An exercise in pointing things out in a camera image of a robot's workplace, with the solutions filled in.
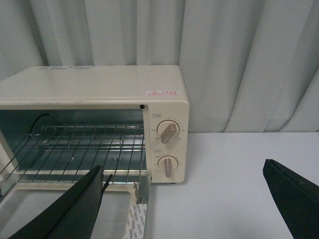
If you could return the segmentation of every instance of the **warning label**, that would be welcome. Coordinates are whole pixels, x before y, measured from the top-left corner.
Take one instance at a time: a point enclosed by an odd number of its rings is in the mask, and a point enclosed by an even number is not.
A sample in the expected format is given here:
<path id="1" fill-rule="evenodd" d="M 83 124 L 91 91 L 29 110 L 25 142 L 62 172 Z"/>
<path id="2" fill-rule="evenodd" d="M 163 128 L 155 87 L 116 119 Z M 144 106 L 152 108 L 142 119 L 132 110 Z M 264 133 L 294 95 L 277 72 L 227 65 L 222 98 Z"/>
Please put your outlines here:
<path id="1" fill-rule="evenodd" d="M 146 96 L 180 96 L 179 91 L 146 91 Z"/>

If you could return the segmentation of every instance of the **cream toaster oven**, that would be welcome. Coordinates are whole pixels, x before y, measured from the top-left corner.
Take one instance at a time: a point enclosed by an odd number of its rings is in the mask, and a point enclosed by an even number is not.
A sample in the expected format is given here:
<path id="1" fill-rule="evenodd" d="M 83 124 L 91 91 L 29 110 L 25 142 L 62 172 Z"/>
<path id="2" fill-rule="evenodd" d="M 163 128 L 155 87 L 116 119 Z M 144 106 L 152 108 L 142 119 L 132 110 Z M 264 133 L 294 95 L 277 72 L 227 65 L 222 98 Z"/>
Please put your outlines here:
<path id="1" fill-rule="evenodd" d="M 188 112 L 178 66 L 31 67 L 1 81 L 0 239 L 96 165 L 113 178 L 92 238 L 143 238 L 149 184 L 184 180 Z"/>

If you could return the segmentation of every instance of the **table surface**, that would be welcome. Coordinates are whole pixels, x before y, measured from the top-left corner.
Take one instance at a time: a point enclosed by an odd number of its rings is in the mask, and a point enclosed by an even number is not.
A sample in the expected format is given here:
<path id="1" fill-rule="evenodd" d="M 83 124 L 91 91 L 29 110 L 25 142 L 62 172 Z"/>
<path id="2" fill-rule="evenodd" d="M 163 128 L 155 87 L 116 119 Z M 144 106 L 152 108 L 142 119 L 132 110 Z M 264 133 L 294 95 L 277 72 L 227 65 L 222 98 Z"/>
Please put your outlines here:
<path id="1" fill-rule="evenodd" d="M 262 169 L 270 158 L 319 185 L 319 133 L 190 133 L 185 180 L 152 184 L 145 238 L 293 239 Z"/>

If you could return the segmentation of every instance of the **metal wire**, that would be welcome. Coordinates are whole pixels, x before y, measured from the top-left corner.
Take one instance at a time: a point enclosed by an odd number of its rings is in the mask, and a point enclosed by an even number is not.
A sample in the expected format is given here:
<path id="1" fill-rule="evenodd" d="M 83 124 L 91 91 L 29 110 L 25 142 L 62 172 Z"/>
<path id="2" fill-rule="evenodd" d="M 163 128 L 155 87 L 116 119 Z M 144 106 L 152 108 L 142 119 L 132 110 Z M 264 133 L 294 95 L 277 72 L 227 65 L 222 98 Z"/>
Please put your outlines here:
<path id="1" fill-rule="evenodd" d="M 112 183 L 131 183 L 146 171 L 144 129 L 138 126 L 45 126 L 15 150 L 0 169 L 5 181 L 74 182 L 100 164 L 105 174 L 114 174 Z"/>

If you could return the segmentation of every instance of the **timer knob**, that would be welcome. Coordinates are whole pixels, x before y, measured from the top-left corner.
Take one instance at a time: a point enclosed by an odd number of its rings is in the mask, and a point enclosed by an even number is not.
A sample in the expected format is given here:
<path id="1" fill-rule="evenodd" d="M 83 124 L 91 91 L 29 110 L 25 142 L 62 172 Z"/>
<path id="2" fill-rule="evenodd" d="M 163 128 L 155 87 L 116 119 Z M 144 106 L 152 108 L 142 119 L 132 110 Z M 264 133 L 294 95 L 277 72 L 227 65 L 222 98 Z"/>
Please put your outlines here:
<path id="1" fill-rule="evenodd" d="M 159 159 L 158 166 L 165 171 L 166 178 L 170 178 L 172 171 L 177 169 L 178 161 L 172 156 L 165 156 Z"/>
<path id="2" fill-rule="evenodd" d="M 158 125 L 158 134 L 161 137 L 161 142 L 166 144 L 171 139 L 179 134 L 178 124 L 172 120 L 166 120 Z"/>

